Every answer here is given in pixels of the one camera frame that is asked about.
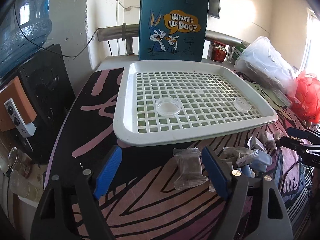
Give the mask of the brown snack packet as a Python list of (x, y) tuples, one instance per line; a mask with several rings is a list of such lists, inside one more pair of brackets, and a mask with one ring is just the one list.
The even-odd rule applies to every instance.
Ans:
[(202, 173), (201, 152), (198, 148), (175, 148), (173, 156), (180, 173), (180, 176), (174, 181), (176, 190), (197, 187), (208, 181), (208, 178)]
[(225, 147), (219, 159), (232, 163), (234, 167), (242, 167), (257, 159), (258, 155), (257, 150), (245, 147)]

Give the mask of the light blue plastic clip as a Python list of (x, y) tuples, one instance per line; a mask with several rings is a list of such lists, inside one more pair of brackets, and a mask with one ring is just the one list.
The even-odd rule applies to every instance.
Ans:
[(251, 169), (262, 173), (266, 172), (267, 167), (272, 164), (271, 156), (261, 150), (254, 150), (253, 153), (254, 158), (249, 163)]

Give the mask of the light blue U clip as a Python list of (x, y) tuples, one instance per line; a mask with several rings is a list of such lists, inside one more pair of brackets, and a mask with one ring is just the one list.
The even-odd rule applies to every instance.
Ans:
[(242, 167), (237, 167), (236, 170), (240, 171), (242, 174), (249, 178), (255, 178), (255, 172), (250, 168), (249, 165), (244, 165)]

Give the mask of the red plastic bag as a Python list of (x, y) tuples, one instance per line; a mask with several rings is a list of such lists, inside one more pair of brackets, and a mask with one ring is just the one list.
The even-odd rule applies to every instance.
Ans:
[(297, 89), (294, 98), (291, 98), (291, 109), (300, 120), (314, 124), (319, 123), (319, 80), (307, 74), (299, 73), (296, 78)]

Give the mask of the cartoon print bedsheet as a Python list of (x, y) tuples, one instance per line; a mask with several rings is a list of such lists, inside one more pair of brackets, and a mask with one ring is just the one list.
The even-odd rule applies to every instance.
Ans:
[[(183, 190), (174, 187), (180, 176), (174, 148), (211, 147), (221, 154), (225, 147), (246, 146), (249, 137), (267, 131), (284, 135), (289, 127), (305, 129), (291, 109), (282, 106), (272, 92), (249, 82), (276, 110), (278, 121), (245, 132), (177, 145), (132, 147), (118, 140), (112, 122), (124, 68), (93, 73), (74, 101), (60, 129), (46, 174), (50, 189), (45, 208), (53, 222), (39, 239), (90, 239), (78, 204), (77, 178), (94, 172), (113, 146), (122, 151), (122, 161), (110, 187), (99, 200), (99, 215), (115, 239), (209, 239), (217, 225), (225, 201), (209, 191), (209, 182)], [(319, 184), (317, 171), (295, 164), (299, 156), (287, 148), (268, 148), (272, 165), (266, 174), (274, 179), (283, 194), (294, 239), (302, 239), (311, 219), (311, 188)], [(293, 165), (284, 180), (285, 173)]]

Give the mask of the clear round dish right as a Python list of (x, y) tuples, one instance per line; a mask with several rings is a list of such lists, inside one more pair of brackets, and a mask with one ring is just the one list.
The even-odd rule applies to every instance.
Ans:
[(238, 111), (242, 113), (247, 113), (251, 109), (250, 103), (243, 98), (235, 98), (233, 105)]

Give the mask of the clear round dish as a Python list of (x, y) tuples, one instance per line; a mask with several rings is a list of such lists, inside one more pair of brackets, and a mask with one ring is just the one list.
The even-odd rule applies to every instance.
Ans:
[(182, 109), (182, 103), (176, 98), (159, 98), (155, 100), (156, 112), (166, 118), (178, 116)]
[(238, 111), (242, 113), (247, 113), (251, 109), (250, 103), (243, 98), (235, 98), (233, 105)]

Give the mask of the clear plastic bag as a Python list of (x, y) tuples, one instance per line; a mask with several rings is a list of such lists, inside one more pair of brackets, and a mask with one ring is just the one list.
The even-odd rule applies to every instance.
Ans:
[(290, 97), (296, 94), (297, 81), (293, 68), (264, 36), (256, 38), (240, 54), (234, 67), (263, 87), (278, 89)]

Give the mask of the glass cup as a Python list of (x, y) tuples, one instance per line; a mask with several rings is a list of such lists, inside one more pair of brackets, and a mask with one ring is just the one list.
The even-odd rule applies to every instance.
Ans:
[(31, 173), (31, 159), (20, 149), (13, 147), (9, 152), (8, 166), (13, 170), (17, 171), (24, 178), (28, 178)]

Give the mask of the clear round dish left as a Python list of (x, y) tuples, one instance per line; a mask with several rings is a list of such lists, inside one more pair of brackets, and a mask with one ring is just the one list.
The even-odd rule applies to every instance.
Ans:
[(176, 98), (159, 98), (155, 100), (156, 112), (166, 118), (178, 116), (182, 109), (182, 103)]

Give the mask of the white perforated plastic tray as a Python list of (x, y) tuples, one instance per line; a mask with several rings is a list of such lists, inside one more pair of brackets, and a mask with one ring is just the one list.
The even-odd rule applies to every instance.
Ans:
[[(166, 118), (155, 100), (176, 98), (178, 116)], [(238, 111), (235, 98), (251, 109)], [(276, 122), (278, 116), (245, 80), (226, 67), (191, 61), (137, 61), (124, 68), (113, 130), (132, 146), (167, 145), (210, 139)]]

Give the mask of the black water dispenser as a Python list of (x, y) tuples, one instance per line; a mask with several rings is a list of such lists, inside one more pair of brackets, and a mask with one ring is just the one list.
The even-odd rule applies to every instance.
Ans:
[[(61, 46), (39, 50), (1, 77), (1, 132), (13, 139), (33, 162), (49, 161), (57, 135), (75, 95), (69, 81)], [(36, 127), (33, 136), (24, 138), (11, 119), (4, 103), (13, 99), (25, 123)]]

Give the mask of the red sauce jar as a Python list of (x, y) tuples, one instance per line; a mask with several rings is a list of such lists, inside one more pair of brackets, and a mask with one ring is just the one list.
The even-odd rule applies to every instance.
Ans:
[(211, 59), (217, 62), (223, 62), (227, 55), (226, 45), (219, 41), (214, 41), (212, 44)]

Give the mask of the blue Bugs Bunny tote bag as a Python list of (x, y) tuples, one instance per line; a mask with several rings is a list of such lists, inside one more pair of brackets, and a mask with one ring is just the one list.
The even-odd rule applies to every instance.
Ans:
[(140, 0), (139, 60), (202, 60), (209, 0)]

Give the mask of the blue water jug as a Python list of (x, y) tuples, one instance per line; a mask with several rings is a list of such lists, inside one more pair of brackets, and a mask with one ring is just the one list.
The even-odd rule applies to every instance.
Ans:
[(16, 0), (1, 24), (1, 77), (36, 53), (52, 31), (50, 0)]

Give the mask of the metal bed rail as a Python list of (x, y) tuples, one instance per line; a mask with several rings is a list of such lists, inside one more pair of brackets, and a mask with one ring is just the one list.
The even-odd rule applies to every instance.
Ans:
[[(122, 39), (126, 44), (126, 55), (134, 55), (133, 53), (133, 38), (139, 36), (139, 24), (126, 24), (99, 28), (98, 29), (98, 41), (104, 42), (109, 40)], [(218, 33), (216, 31), (207, 30), (206, 40), (213, 42), (219, 41), (229, 46), (238, 46), (241, 44), (249, 44), (246, 41), (232, 37), (226, 34)]]

